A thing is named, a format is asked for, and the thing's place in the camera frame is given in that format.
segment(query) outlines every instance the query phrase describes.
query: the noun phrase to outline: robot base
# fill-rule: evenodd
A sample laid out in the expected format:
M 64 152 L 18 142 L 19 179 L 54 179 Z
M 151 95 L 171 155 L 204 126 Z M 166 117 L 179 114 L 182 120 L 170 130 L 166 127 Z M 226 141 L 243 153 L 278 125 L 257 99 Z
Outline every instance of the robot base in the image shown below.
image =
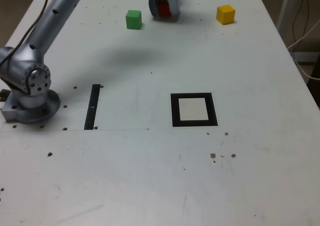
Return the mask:
M 16 98 L 11 92 L 1 112 L 7 122 L 33 124 L 51 118 L 58 111 L 59 107 L 59 96 L 53 90 L 48 90 L 47 102 L 44 105 L 32 109 L 26 109 L 19 106 Z

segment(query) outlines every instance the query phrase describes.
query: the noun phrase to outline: black strip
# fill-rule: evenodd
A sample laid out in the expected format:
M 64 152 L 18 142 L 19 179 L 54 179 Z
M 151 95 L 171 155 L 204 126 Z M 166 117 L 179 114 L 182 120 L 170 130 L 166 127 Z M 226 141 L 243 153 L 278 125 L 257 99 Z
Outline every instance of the black strip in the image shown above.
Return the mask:
M 84 123 L 85 130 L 94 129 L 99 92 L 100 92 L 100 84 L 93 84 L 91 89 L 89 105 L 88 105 L 88 111 L 86 112 L 86 118 Z
M 181 121 L 180 119 L 180 98 L 204 98 L 208 120 Z M 214 101 L 211 93 L 175 93 L 171 94 L 171 114 L 173 127 L 203 127 L 218 126 Z

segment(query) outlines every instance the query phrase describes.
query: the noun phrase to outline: robotic arm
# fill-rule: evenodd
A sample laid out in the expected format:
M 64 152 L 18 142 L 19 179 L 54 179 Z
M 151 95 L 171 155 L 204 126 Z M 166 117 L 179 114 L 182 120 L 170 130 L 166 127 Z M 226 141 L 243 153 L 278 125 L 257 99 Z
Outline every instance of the robotic arm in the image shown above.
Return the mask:
M 0 66 L 0 78 L 10 87 L 2 114 L 7 122 L 31 124 L 52 117 L 60 107 L 49 89 L 51 74 L 44 56 L 79 0 L 52 0 L 26 41 Z M 0 49 L 0 62 L 13 50 Z

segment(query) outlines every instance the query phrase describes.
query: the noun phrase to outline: floor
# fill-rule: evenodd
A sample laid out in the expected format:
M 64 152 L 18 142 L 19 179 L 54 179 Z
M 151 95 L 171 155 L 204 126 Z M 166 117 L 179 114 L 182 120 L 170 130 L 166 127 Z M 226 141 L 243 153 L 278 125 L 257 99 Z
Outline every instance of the floor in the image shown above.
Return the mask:
M 0 47 L 4 47 L 33 0 L 0 0 Z M 274 23 L 277 22 L 283 0 L 262 0 Z M 303 66 L 310 75 L 312 66 Z

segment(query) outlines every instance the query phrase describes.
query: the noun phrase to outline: green cube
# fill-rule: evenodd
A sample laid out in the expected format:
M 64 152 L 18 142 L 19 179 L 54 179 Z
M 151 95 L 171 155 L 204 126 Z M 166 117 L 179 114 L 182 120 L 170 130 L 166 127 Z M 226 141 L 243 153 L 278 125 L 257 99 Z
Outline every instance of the green cube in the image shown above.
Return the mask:
M 142 25 L 141 11 L 129 10 L 125 16 L 125 21 L 128 29 L 139 30 Z

